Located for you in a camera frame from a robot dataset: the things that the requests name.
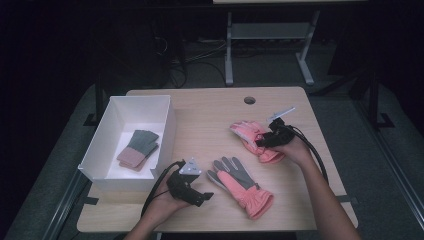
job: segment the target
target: open box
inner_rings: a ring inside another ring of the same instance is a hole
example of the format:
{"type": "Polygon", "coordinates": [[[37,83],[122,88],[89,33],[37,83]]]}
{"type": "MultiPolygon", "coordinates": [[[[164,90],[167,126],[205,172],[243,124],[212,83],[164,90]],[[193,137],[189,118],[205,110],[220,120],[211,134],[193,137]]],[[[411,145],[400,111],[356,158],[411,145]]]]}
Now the open box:
{"type": "Polygon", "coordinates": [[[150,191],[172,162],[175,131],[170,96],[113,96],[78,169],[102,191],[150,191]],[[116,159],[137,129],[159,135],[159,147],[140,172],[116,159]]]}

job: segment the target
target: glove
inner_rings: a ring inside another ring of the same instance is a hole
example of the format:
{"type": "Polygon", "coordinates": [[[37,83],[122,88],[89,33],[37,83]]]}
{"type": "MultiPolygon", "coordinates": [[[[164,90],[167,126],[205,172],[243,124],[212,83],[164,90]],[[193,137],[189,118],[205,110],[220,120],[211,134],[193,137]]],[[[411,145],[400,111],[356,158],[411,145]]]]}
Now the glove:
{"type": "Polygon", "coordinates": [[[127,147],[118,155],[122,167],[140,171],[147,157],[158,147],[158,135],[151,131],[135,130],[127,147]]]}
{"type": "Polygon", "coordinates": [[[261,163],[276,163],[284,158],[284,154],[276,152],[264,147],[258,147],[256,140],[263,139],[262,134],[266,133],[265,129],[255,121],[241,121],[231,124],[230,130],[237,134],[243,145],[259,157],[261,163]]]}
{"type": "Polygon", "coordinates": [[[241,162],[233,157],[213,162],[214,170],[208,170],[209,179],[228,190],[238,204],[244,208],[250,219],[258,219],[272,205],[274,195],[255,183],[241,162]]]}

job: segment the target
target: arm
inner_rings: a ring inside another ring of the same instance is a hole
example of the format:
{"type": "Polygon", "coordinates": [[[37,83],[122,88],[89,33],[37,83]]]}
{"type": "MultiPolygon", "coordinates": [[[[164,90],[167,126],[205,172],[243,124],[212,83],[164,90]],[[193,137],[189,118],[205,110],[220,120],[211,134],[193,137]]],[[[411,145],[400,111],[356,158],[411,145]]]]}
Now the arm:
{"type": "Polygon", "coordinates": [[[274,147],[273,150],[283,152],[300,167],[311,199],[315,222],[323,239],[360,239],[302,140],[295,137],[289,144],[274,147]]]}
{"type": "Polygon", "coordinates": [[[125,240],[147,240],[153,230],[165,222],[172,214],[181,208],[190,206],[189,203],[174,199],[168,191],[166,176],[156,191],[156,196],[146,209],[143,217],[124,238],[125,240]]]}

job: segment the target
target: wooden table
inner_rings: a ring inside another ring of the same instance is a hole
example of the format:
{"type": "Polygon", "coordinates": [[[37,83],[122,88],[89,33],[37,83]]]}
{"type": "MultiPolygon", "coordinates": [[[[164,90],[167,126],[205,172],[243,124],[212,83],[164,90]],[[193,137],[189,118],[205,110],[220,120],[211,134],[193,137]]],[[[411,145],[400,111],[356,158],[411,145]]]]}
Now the wooden table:
{"type": "MultiPolygon", "coordinates": [[[[239,120],[256,120],[267,127],[266,118],[291,106],[296,110],[283,117],[286,124],[298,127],[319,152],[336,196],[346,195],[340,176],[321,133],[314,112],[302,88],[219,88],[134,90],[128,95],[171,95],[177,118],[173,161],[194,157],[203,170],[192,187],[199,192],[214,192],[201,207],[192,206],[174,214],[160,225],[158,232],[296,231],[316,229],[309,195],[299,168],[289,160],[261,164],[229,130],[239,120]],[[244,102],[253,97],[252,105],[244,102]],[[272,207],[258,220],[249,220],[229,193],[206,177],[212,161],[235,156],[243,161],[253,179],[275,196],[272,207]]],[[[77,227],[81,232],[129,231],[140,217],[145,192],[101,192],[92,186],[77,227]]],[[[344,209],[358,225],[350,202],[344,209]]]]}

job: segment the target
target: metal leg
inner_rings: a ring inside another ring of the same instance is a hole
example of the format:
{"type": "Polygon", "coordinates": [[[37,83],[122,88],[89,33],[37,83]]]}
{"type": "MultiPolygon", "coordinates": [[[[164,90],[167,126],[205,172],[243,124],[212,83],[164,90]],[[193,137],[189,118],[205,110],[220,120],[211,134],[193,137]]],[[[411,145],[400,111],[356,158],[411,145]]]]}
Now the metal leg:
{"type": "Polygon", "coordinates": [[[233,63],[231,61],[231,12],[228,13],[227,54],[225,55],[225,85],[233,86],[233,63]]]}
{"type": "Polygon", "coordinates": [[[303,78],[305,78],[305,82],[308,85],[313,85],[314,79],[312,78],[312,75],[309,71],[309,68],[308,68],[308,65],[306,64],[305,59],[306,59],[306,55],[308,54],[309,46],[311,45],[312,37],[314,36],[319,13],[320,11],[315,11],[312,17],[312,21],[309,24],[308,33],[306,34],[305,44],[302,48],[302,51],[299,53],[296,53],[296,59],[297,59],[297,62],[299,63],[300,70],[302,71],[303,78]]]}

